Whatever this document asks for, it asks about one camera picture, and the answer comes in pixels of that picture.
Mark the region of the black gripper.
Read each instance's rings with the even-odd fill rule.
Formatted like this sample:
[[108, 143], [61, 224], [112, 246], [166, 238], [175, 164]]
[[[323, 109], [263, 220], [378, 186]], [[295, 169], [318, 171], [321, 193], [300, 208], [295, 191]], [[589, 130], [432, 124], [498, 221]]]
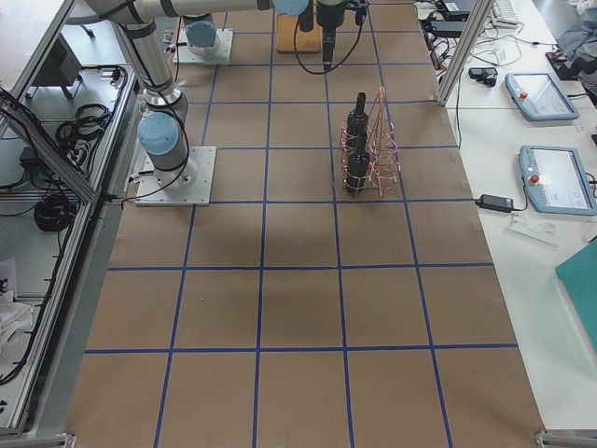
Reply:
[[317, 0], [316, 19], [322, 29], [322, 61], [324, 69], [331, 69], [336, 42], [336, 29], [344, 23], [346, 2], [342, 0]]

